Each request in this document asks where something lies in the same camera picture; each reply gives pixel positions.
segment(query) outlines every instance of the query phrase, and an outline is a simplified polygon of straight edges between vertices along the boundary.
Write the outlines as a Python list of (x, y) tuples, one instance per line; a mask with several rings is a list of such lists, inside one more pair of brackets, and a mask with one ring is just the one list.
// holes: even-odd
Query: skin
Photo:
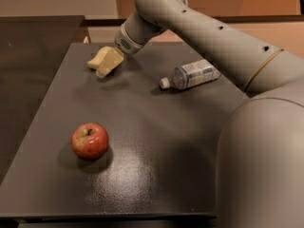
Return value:
[(84, 123), (71, 136), (71, 145), (81, 159), (96, 160), (108, 147), (108, 134), (105, 128), (97, 123)]

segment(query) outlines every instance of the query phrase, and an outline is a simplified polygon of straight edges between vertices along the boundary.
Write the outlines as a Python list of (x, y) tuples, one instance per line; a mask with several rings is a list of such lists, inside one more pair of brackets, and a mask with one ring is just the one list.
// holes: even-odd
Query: bottle label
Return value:
[(210, 65), (207, 60), (200, 60), (193, 64), (181, 66), (181, 68), (187, 75), (187, 87), (216, 80), (220, 76), (220, 72)]

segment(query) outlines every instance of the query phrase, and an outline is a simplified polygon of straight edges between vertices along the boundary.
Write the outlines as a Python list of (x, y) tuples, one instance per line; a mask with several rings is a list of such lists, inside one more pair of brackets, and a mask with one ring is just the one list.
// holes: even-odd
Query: yellow object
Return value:
[(124, 60), (124, 54), (116, 47), (103, 47), (87, 66), (96, 70), (99, 78), (104, 78)]

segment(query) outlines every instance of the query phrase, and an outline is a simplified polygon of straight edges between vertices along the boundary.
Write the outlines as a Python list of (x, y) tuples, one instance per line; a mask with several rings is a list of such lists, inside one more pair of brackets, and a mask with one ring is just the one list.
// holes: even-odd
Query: clear water bottle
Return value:
[(192, 64), (176, 67), (170, 79), (162, 78), (160, 80), (160, 87), (162, 89), (169, 87), (186, 89), (216, 80), (220, 75), (215, 67), (203, 59)]

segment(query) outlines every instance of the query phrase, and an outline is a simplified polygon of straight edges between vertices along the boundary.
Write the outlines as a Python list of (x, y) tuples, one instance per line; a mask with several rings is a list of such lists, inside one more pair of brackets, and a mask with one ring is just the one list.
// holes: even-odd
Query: white bottle cap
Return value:
[(166, 88), (169, 88), (169, 87), (170, 87), (170, 82), (169, 82), (168, 78), (162, 78), (162, 79), (160, 80), (160, 87), (161, 87), (162, 89), (166, 89)]

